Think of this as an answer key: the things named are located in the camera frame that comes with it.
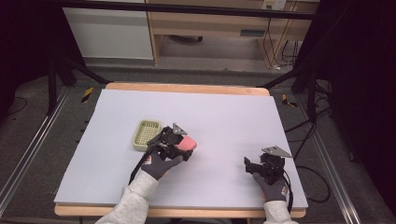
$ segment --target black glove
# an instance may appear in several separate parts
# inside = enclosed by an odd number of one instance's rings
[[[260,185],[260,188],[262,188],[265,203],[271,201],[286,201],[288,187],[286,187],[285,181],[282,178],[279,178],[273,185],[265,183],[259,173],[253,173],[253,179]]]
[[[180,164],[183,161],[183,156],[178,156],[171,161],[163,161],[158,154],[157,149],[154,149],[148,159],[143,163],[142,170],[159,180],[166,171],[170,168]]]

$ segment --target white sleeve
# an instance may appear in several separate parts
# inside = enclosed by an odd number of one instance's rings
[[[266,220],[264,224],[298,224],[291,220],[288,205],[283,201],[272,201],[264,204]]]
[[[96,224],[145,223],[149,211],[148,198],[158,183],[158,180],[148,173],[139,171],[134,181],[125,189],[120,202]]]

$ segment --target metal rail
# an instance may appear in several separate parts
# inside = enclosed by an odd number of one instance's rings
[[[304,100],[300,99],[300,96],[296,97],[296,100],[299,105],[306,105]],[[304,114],[305,119],[309,119],[306,111],[301,107],[301,110]],[[358,224],[361,223],[361,219],[353,205],[353,202],[350,200],[349,195],[347,193],[347,189],[342,181],[340,175],[338,174],[332,160],[330,158],[329,153],[327,152],[326,147],[320,137],[318,131],[313,134],[314,144],[317,146],[317,152],[320,158],[320,161],[323,165],[324,171],[329,178],[329,184],[332,187],[332,191],[334,196],[341,208],[341,212],[346,219],[346,223],[350,224]]]
[[[7,183],[0,191],[0,217],[5,212],[9,202],[11,201],[12,196],[18,188],[18,185],[21,183],[30,164],[35,158],[35,154],[37,153],[47,134],[49,133],[52,124],[58,117],[62,107],[64,106],[65,99],[70,92],[70,89],[71,87],[64,87],[58,99],[59,104],[55,107],[50,115],[46,116],[37,133],[35,134],[32,142],[29,144],[29,147],[25,150],[22,158],[18,162],[18,165],[15,167],[14,171],[9,177]]]

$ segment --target wooden table edge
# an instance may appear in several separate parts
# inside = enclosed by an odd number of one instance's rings
[[[55,214],[60,217],[102,217],[108,214],[113,206],[88,206],[56,204]],[[304,217],[304,208],[291,209],[291,217]],[[148,217],[212,217],[212,218],[264,218],[264,209],[211,209],[211,208],[150,208]]]
[[[106,85],[106,89],[122,90],[122,91],[169,91],[169,92],[235,94],[235,95],[261,95],[261,96],[270,95],[269,91],[265,88],[245,87],[245,86],[212,86],[212,85],[188,85],[188,84],[112,82]]]

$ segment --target gloved hand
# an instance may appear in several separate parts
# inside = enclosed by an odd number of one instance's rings
[[[273,185],[270,186],[265,183],[264,178],[262,178],[259,173],[253,173],[252,176],[253,179],[260,185],[260,188],[262,188],[262,194],[265,203],[271,201],[286,201],[288,187],[282,178],[278,179]]]
[[[158,154],[157,149],[154,149],[148,159],[143,163],[142,170],[159,180],[166,171],[170,168],[180,164],[183,161],[183,156],[178,156],[171,161],[163,161]]]

